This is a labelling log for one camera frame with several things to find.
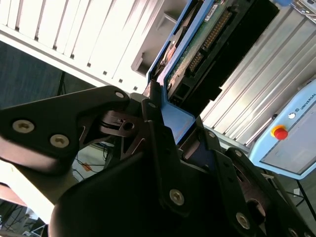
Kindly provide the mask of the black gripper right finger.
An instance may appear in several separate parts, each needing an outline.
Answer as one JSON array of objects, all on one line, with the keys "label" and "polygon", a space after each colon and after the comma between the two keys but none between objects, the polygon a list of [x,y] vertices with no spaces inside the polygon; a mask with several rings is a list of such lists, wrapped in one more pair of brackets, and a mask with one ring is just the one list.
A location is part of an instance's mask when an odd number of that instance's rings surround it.
[{"label": "black gripper right finger", "polygon": [[218,137],[206,129],[200,117],[196,119],[196,133],[204,139],[207,148],[214,148],[225,155],[233,164],[233,178],[239,183],[250,221],[257,227],[257,237],[310,237],[312,231],[301,218],[289,198],[282,197],[255,167],[248,157],[239,149],[231,147],[222,150]]}]

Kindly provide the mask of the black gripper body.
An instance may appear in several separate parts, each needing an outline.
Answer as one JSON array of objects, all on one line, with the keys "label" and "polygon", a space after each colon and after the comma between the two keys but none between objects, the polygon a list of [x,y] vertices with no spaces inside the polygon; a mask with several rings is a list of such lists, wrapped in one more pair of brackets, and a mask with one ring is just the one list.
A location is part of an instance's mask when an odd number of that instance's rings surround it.
[{"label": "black gripper body", "polygon": [[224,206],[215,178],[183,162],[191,199],[183,217],[158,199],[153,164],[142,155],[70,188],[54,207],[51,237],[242,237],[236,212]]}]

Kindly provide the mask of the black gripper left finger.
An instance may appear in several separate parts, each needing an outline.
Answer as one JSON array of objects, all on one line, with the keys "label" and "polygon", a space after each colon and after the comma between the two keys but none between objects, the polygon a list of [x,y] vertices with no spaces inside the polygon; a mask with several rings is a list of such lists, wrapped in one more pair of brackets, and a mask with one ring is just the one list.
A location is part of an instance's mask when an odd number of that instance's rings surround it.
[{"label": "black gripper left finger", "polygon": [[66,173],[79,150],[118,137],[117,164],[136,155],[154,169],[158,199],[172,212],[185,214],[185,185],[171,129],[164,125],[160,94],[137,101],[114,86],[40,100],[0,113],[0,156],[45,175]]}]

